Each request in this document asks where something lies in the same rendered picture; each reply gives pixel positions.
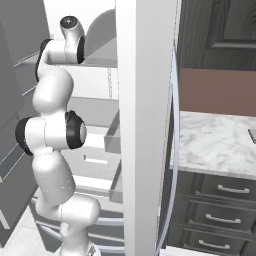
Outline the grey fridge door bin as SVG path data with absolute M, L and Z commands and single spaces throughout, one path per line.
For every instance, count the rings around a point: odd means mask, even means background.
M 120 120 L 116 113 L 106 135 L 104 136 L 105 151 L 109 153 L 121 153 Z

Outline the white fridge door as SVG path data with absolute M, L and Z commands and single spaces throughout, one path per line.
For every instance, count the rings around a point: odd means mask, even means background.
M 155 256 L 181 0 L 116 0 L 125 256 Z

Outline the white fridge crisper drawer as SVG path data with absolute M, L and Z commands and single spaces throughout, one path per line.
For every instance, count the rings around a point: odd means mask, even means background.
M 68 109 L 76 112 L 87 126 L 109 127 L 119 109 L 117 100 L 72 97 Z

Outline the glass fridge shelf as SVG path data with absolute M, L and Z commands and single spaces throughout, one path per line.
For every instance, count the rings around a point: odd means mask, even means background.
M 33 53 L 21 60 L 19 60 L 14 67 L 18 68 L 22 65 L 35 65 L 37 62 L 37 59 L 39 57 L 39 53 Z M 93 59 L 93 58 L 87 58 L 85 61 L 81 63 L 81 66 L 92 66 L 92 67 L 108 67 L 108 68 L 116 68 L 117 67 L 117 61 L 112 59 Z

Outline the grey fridge door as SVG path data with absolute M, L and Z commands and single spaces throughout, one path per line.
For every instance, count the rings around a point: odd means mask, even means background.
M 34 68 L 40 43 L 48 37 L 43 0 L 0 0 L 0 248 L 37 188 L 31 157 L 17 144 L 15 129 L 36 114 Z

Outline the dark grey drawer front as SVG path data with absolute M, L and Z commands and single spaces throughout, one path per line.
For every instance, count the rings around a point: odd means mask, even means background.
M 249 194 L 235 194 L 218 190 L 217 186 L 223 185 L 228 188 L 244 189 L 249 188 Z M 202 184 L 201 192 L 212 196 L 228 197 L 247 201 L 256 201 L 256 181 L 239 179 L 233 177 L 206 175 Z
M 225 245 L 229 244 L 229 250 L 219 250 L 202 246 L 198 240 L 204 240 L 206 243 Z M 216 254 L 219 256 L 256 256 L 256 240 L 244 239 L 232 236 L 224 236 L 210 232 L 201 232 L 196 230 L 184 231 L 184 240 L 182 246 L 186 249 L 200 251 L 204 253 Z
M 198 224 L 248 232 L 252 230 L 256 221 L 256 212 L 248 209 L 199 201 L 191 201 L 191 205 L 195 206 L 195 212 L 191 215 L 190 220 Z M 242 222 L 240 224 L 216 222 L 206 219 L 206 214 L 224 219 L 241 219 Z

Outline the dark upper cupboard door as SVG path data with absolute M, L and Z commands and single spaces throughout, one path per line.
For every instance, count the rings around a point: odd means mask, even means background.
M 182 0 L 182 68 L 256 71 L 256 0 Z

